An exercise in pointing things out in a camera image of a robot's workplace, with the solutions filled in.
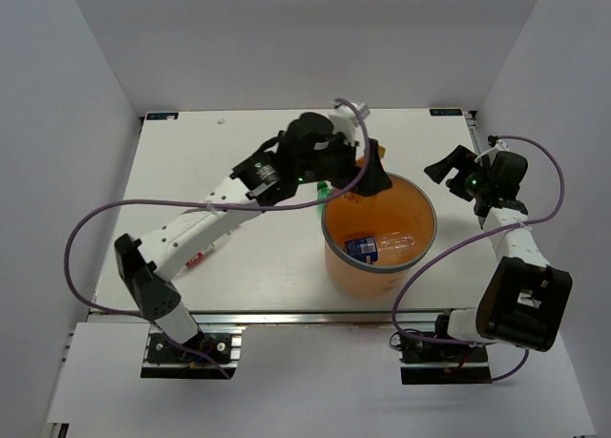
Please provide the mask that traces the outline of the orange juice bottle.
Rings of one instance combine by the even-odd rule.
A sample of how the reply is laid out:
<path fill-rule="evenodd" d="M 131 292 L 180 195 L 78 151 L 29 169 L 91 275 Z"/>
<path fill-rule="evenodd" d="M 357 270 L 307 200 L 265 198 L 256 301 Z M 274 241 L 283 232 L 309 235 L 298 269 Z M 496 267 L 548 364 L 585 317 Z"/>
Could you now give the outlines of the orange juice bottle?
<path fill-rule="evenodd" d="M 386 148 L 379 145 L 377 142 L 369 145 L 369 157 L 360 156 L 355 164 L 359 168 L 367 168 L 370 174 L 384 174 L 383 158 L 386 154 Z"/>

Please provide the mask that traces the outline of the clear bottle red label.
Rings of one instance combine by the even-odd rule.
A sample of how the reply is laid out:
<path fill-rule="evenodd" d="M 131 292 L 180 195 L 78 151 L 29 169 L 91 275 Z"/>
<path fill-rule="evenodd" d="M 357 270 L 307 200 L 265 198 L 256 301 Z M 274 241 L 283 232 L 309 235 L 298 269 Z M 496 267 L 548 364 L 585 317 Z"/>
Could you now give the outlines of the clear bottle red label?
<path fill-rule="evenodd" d="M 197 267 L 200 263 L 202 263 L 205 259 L 209 258 L 216 251 L 222 249 L 232 238 L 233 233 L 237 230 L 237 227 L 230 229 L 227 233 L 221 235 L 217 240 L 213 241 L 211 244 L 202 248 L 193 258 L 191 258 L 186 264 L 185 267 L 187 269 L 193 269 Z"/>

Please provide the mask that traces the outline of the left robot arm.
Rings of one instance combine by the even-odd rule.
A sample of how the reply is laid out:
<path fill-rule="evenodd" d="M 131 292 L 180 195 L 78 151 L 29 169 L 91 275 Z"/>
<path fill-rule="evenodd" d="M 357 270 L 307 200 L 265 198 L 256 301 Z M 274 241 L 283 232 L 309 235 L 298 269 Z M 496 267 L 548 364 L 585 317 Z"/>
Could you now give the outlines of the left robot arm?
<path fill-rule="evenodd" d="M 356 158 L 356 132 L 369 114 L 363 104 L 337 105 L 327 115 L 306 112 L 236 165 L 206 198 L 159 229 L 114 244 L 118 274 L 141 316 L 169 339 L 180 360 L 227 361 L 226 343 L 200 330 L 172 280 L 197 253 L 211 247 L 265 207 L 293 198 L 300 185 L 327 180 L 339 189 L 372 197 L 391 188 L 375 140 L 365 141 L 369 159 Z"/>

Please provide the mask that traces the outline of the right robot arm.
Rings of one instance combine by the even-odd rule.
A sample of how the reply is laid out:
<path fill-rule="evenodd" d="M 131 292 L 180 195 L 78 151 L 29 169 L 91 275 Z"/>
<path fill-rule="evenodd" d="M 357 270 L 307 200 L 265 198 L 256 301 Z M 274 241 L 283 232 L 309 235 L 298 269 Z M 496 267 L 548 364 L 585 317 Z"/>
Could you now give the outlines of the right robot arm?
<path fill-rule="evenodd" d="M 475 200 L 480 227 L 485 232 L 510 224 L 514 228 L 490 236 L 497 267 L 479 305 L 450 311 L 447 327 L 432 334 L 432 352 L 445 361 L 462 353 L 466 341 L 549 350 L 573 285 L 569 273 L 540 253 L 527 226 L 528 211 L 516 198 L 526 158 L 498 151 L 481 167 L 464 183 L 464 193 Z"/>

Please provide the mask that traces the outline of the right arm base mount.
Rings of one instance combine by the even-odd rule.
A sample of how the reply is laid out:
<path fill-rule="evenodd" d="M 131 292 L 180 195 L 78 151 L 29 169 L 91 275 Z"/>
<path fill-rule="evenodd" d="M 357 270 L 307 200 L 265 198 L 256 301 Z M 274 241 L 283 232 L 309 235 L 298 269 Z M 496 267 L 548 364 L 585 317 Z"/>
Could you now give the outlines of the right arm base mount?
<path fill-rule="evenodd" d="M 404 386 L 477 385 L 492 382 L 485 347 L 432 344 L 395 333 L 392 348 L 400 352 Z"/>

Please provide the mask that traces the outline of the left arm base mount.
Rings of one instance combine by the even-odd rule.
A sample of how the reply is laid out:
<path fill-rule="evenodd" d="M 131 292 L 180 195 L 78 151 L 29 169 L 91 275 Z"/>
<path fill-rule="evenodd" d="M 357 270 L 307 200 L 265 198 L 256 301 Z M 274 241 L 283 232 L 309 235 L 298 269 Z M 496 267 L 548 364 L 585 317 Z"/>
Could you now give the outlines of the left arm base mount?
<path fill-rule="evenodd" d="M 198 337 L 184 346 L 169 342 L 158 329 L 148 333 L 142 379 L 230 380 L 241 357 L 244 327 L 204 325 Z"/>

